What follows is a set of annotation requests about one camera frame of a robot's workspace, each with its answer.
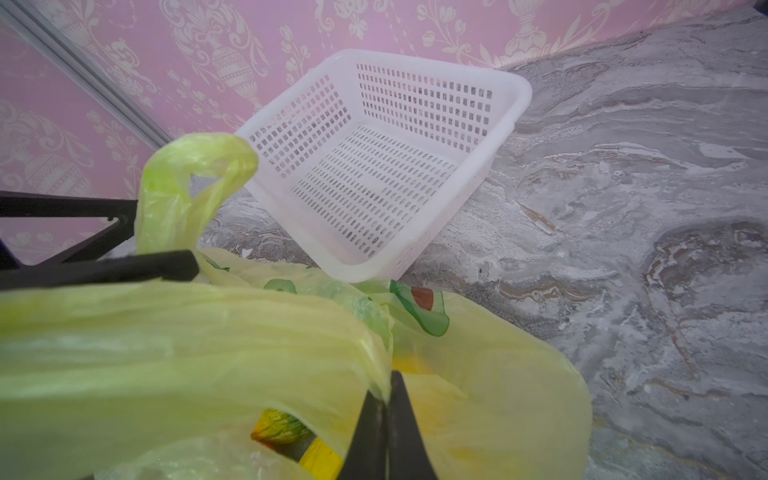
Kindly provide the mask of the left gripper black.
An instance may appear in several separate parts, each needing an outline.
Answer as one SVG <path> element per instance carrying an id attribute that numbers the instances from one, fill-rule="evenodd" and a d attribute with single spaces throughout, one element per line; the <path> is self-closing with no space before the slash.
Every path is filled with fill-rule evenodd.
<path id="1" fill-rule="evenodd" d="M 97 259 L 133 236 L 136 213 L 136 198 L 119 193 L 3 190 L 1 266 Z"/>

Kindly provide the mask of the yellow plastic bag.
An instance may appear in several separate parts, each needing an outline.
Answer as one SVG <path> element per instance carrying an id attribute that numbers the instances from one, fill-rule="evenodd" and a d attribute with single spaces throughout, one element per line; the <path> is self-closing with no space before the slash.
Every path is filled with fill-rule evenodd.
<path id="1" fill-rule="evenodd" d="M 590 394 L 547 343 L 454 293 L 199 248 L 258 163 L 201 133 L 146 164 L 135 255 L 190 250 L 189 282 L 1 291 L 3 478 L 338 479 L 394 371 L 437 479 L 584 475 Z"/>

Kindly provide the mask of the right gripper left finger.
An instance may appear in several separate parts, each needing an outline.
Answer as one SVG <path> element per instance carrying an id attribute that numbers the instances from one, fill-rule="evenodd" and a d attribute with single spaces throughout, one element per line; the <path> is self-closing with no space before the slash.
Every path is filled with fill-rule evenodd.
<path id="1" fill-rule="evenodd" d="M 1 272 L 1 291 L 162 279 L 189 282 L 200 273 L 190 250 L 25 267 Z"/>

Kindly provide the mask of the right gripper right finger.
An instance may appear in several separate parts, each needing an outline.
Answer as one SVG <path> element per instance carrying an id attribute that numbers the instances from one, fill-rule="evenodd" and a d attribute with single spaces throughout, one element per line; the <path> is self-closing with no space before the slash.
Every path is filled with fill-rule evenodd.
<path id="1" fill-rule="evenodd" d="M 387 402 L 366 395 L 339 480 L 437 480 L 405 380 L 391 375 Z"/>

